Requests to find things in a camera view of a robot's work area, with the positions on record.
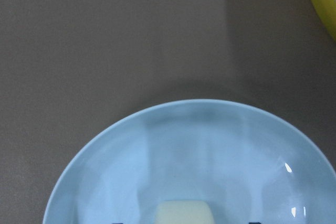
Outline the brown paper table cover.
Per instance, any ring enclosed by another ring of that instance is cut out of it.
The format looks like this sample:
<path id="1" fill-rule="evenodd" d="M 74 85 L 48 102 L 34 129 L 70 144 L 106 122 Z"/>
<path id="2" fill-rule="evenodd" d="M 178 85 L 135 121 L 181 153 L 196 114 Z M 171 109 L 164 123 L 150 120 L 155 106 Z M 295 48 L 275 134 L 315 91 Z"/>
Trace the brown paper table cover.
<path id="1" fill-rule="evenodd" d="M 335 163 L 335 41 L 310 0 L 1 0 L 1 223 L 41 223 L 114 122 L 195 98 L 277 115 Z"/>

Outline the light blue plate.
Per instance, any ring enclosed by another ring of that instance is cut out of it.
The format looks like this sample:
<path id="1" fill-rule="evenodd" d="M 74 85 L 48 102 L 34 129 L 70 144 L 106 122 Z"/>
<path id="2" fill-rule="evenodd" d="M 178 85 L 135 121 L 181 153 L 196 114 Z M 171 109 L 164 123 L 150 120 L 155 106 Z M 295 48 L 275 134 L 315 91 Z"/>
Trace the light blue plate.
<path id="1" fill-rule="evenodd" d="M 168 200 L 216 223 L 335 223 L 335 171 L 301 131 L 222 100 L 156 105 L 111 125 L 58 179 L 43 223 L 154 223 Z"/>

